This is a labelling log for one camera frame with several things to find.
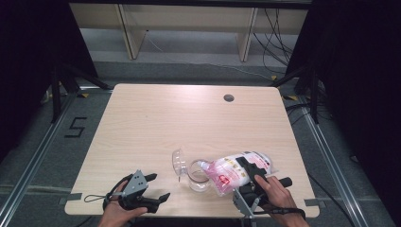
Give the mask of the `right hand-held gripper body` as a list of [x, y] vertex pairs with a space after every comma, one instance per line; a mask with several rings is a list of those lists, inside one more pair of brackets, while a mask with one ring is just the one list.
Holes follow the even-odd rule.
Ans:
[[255, 216], [265, 214], [265, 211], [256, 212], [256, 208], [262, 208], [264, 205], [269, 205], [270, 210], [268, 214], [284, 215], [288, 213], [287, 208], [280, 208], [270, 204], [269, 198], [265, 191], [253, 182], [247, 183], [239, 188], [234, 189], [233, 204], [236, 209], [248, 219], [252, 227], [256, 227]]

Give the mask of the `clear glass jar with lid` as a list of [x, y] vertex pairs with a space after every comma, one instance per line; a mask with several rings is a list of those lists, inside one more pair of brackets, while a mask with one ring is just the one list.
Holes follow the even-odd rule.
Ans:
[[188, 162], [183, 150], [179, 148], [172, 152], [171, 163], [179, 179], [188, 178], [188, 185], [193, 191], [205, 192], [209, 188], [210, 180], [202, 168], [202, 165], [206, 163], [205, 160], [197, 159]]

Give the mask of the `person's right hand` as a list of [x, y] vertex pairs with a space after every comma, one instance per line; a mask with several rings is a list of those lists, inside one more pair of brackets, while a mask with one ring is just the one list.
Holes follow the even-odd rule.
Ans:
[[263, 188], [269, 199], [269, 201], [262, 206], [264, 210], [270, 210], [276, 207], [296, 208], [295, 201], [290, 192], [283, 187], [275, 176], [268, 177], [266, 180], [258, 175], [254, 178]]

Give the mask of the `light wooden shelf unit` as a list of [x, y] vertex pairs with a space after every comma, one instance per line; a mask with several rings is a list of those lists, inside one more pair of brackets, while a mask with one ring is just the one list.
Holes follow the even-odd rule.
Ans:
[[254, 33], [297, 35], [307, 14], [305, 9], [97, 3], [72, 3], [70, 9], [81, 28], [121, 30], [131, 60], [138, 57], [147, 31], [179, 30], [234, 33], [239, 59], [245, 61]]

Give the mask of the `black metal stand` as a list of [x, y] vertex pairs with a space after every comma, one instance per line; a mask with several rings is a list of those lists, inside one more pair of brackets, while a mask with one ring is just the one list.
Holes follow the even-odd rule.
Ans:
[[56, 65], [51, 76], [51, 90], [53, 95], [53, 123], [55, 123], [61, 116], [60, 84], [64, 87], [68, 95], [76, 94], [80, 90], [76, 78], [85, 79], [103, 90], [112, 90], [113, 88], [111, 85], [102, 82], [97, 77], [87, 74], [75, 66], [66, 63]]
[[288, 81], [297, 78], [298, 81], [294, 87], [294, 92], [296, 95], [305, 95], [306, 92], [310, 94], [310, 102], [308, 107], [310, 109], [310, 114], [315, 124], [319, 123], [318, 120], [318, 95], [319, 95], [319, 85], [318, 76], [316, 70], [310, 65], [304, 65], [300, 68], [286, 73], [284, 77], [274, 81], [270, 86], [279, 87]]

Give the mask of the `black curtain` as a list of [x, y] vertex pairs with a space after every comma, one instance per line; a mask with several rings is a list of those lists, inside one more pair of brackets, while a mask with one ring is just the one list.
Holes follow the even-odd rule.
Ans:
[[308, 61], [345, 140], [401, 227], [401, 0], [312, 0], [288, 70]]
[[69, 0], [0, 0], [0, 162], [60, 66], [97, 76]]

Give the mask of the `red and white pouch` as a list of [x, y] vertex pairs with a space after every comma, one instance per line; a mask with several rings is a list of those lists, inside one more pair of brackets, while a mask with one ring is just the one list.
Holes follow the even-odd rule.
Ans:
[[201, 170], [214, 183], [215, 189], [220, 196], [229, 194], [235, 188], [251, 181], [246, 169], [239, 163], [237, 158], [244, 158], [248, 163], [255, 164], [258, 168], [264, 169], [265, 176], [278, 171], [273, 166], [272, 160], [268, 155], [257, 151], [244, 151], [211, 162], [197, 161]]

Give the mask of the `grey tape strip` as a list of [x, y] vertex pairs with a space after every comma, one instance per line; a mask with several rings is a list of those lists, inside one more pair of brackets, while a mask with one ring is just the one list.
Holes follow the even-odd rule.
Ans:
[[69, 201], [79, 201], [81, 197], [82, 197], [81, 193], [69, 194], [66, 197], [62, 197], [59, 199], [59, 205], [65, 205]]
[[319, 201], [317, 199], [308, 199], [304, 201], [305, 201], [305, 206], [318, 206], [319, 208], [325, 207], [324, 201]]

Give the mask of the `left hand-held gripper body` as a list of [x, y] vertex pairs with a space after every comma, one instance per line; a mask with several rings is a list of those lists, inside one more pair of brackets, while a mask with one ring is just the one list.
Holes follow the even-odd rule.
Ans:
[[156, 213], [159, 202], [156, 199], [150, 199], [143, 196], [148, 189], [148, 183], [141, 170], [136, 170], [129, 178], [128, 183], [122, 189], [122, 195], [119, 197], [119, 205], [125, 210], [133, 210], [139, 207], [146, 207], [149, 213]]

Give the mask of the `person's left hand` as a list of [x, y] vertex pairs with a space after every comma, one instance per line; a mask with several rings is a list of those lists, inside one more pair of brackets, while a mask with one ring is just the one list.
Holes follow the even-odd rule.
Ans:
[[109, 203], [106, 206], [103, 215], [100, 219], [99, 222], [128, 222], [129, 220], [133, 218], [137, 218], [141, 215], [144, 215], [148, 209], [146, 207], [139, 207], [133, 210], [125, 210], [123, 209], [118, 202], [118, 197], [115, 195], [115, 193], [120, 192], [122, 188], [127, 184], [128, 182], [125, 181], [121, 183], [113, 192], [112, 196], [109, 198]]

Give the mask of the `metal floor rail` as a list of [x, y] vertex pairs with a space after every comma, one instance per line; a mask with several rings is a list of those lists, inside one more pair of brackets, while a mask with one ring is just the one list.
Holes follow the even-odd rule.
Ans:
[[15, 214], [24, 197], [24, 194], [28, 189], [28, 186], [36, 175], [46, 153], [49, 151], [50, 145], [54, 141], [60, 125], [65, 118], [66, 112], [74, 102], [75, 98], [75, 94], [65, 96], [65, 100], [61, 104], [61, 112], [49, 123], [44, 137], [42, 138], [40, 144], [34, 149], [34, 152], [29, 159], [29, 162], [26, 164], [23, 173], [20, 177], [18, 177], [18, 181], [10, 189], [7, 199], [0, 206], [0, 227], [8, 227], [13, 215]]
[[305, 119], [308, 127], [310, 128], [315, 138], [315, 141], [333, 178], [334, 184], [340, 193], [340, 197], [342, 198], [342, 201], [352, 223], [355, 227], [369, 227], [368, 221], [361, 210], [360, 204], [357, 201], [357, 198], [352, 191], [350, 184], [347, 182], [344, 174], [342, 173], [340, 166], [334, 154], [332, 153], [332, 150], [329, 147], [320, 126], [312, 118], [311, 109], [306, 107], [306, 100], [303, 97], [300, 98], [300, 103], [303, 105], [302, 110], [305, 114]]

